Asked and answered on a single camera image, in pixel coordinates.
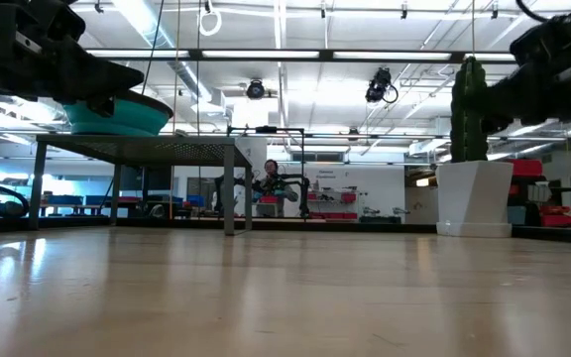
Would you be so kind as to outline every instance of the teal object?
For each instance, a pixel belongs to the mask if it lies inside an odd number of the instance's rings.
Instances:
[[[162,102],[133,91],[116,96],[114,115],[103,117],[89,110],[87,103],[64,105],[72,134],[157,136],[173,116]]]

